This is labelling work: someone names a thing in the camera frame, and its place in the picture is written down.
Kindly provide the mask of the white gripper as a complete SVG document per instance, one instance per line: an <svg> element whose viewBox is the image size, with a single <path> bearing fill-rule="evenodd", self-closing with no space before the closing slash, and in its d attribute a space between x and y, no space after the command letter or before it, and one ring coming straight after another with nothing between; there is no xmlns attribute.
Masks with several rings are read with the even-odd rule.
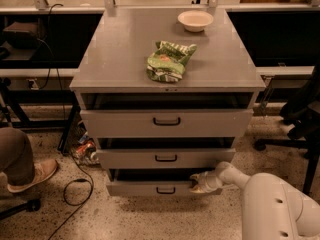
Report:
<svg viewBox="0 0 320 240"><path fill-rule="evenodd" d="M190 179L199 182L199 185L190 188L190 192L194 194L211 193L223 186L223 182L213 171L192 174Z"/></svg>

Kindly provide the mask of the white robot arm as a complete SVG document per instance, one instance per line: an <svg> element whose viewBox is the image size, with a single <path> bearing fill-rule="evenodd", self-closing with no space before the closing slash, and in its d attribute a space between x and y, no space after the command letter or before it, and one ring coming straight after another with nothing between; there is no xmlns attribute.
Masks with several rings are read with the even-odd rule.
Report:
<svg viewBox="0 0 320 240"><path fill-rule="evenodd" d="M228 185L242 193L242 240L299 240L320 234L320 205L281 178L246 175L228 162L213 171L190 176L192 193L204 194Z"/></svg>

